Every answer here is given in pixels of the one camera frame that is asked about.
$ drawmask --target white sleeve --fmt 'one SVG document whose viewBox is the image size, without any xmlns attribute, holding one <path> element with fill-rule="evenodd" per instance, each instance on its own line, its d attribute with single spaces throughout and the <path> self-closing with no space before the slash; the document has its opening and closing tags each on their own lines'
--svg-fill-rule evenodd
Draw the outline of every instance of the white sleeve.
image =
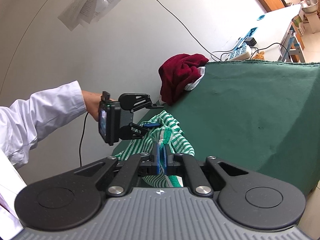
<svg viewBox="0 0 320 240">
<path fill-rule="evenodd" d="M 9 108 L 0 106 L 0 149 L 19 168 L 39 141 L 85 111 L 77 81 L 18 99 Z"/>
</svg>

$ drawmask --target green table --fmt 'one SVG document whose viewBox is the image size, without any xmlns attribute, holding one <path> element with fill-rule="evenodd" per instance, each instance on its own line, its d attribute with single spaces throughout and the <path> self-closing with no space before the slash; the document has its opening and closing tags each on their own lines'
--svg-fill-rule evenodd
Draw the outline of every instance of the green table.
<svg viewBox="0 0 320 240">
<path fill-rule="evenodd" d="M 198 86 L 164 109 L 180 122 L 197 159 L 218 156 L 287 181 L 306 195 L 320 179 L 319 67 L 208 63 Z M 150 110 L 142 121 L 159 112 Z M 127 145 L 121 142 L 114 154 Z"/>
</svg>

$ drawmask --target hand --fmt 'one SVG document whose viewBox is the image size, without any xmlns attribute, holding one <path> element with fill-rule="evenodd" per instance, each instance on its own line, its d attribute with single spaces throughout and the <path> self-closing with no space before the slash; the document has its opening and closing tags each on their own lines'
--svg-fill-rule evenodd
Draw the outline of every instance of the hand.
<svg viewBox="0 0 320 240">
<path fill-rule="evenodd" d="M 92 115 L 94 120 L 98 121 L 99 103 L 101 101 L 102 94 L 91 93 L 91 92 L 82 90 L 82 95 L 83 95 L 85 108 L 87 109 L 87 112 Z"/>
</svg>

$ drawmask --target power strip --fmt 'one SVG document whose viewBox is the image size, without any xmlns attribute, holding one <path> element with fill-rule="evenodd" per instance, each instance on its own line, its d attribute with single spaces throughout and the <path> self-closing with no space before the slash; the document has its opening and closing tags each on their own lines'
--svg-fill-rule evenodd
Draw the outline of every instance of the power strip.
<svg viewBox="0 0 320 240">
<path fill-rule="evenodd" d="M 243 46 L 231 53 L 229 53 L 224 61 L 231 61 L 231 60 L 245 60 L 251 56 L 252 50 L 249 45 Z"/>
</svg>

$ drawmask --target screen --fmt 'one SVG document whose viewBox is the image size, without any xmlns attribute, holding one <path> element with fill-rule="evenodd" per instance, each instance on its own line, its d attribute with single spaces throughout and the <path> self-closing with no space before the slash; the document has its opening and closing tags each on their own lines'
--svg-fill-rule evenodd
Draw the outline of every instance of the screen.
<svg viewBox="0 0 320 240">
<path fill-rule="evenodd" d="M 107 112 L 105 110 L 100 110 L 100 122 L 99 122 L 99 132 L 106 138 L 107 136 Z"/>
</svg>

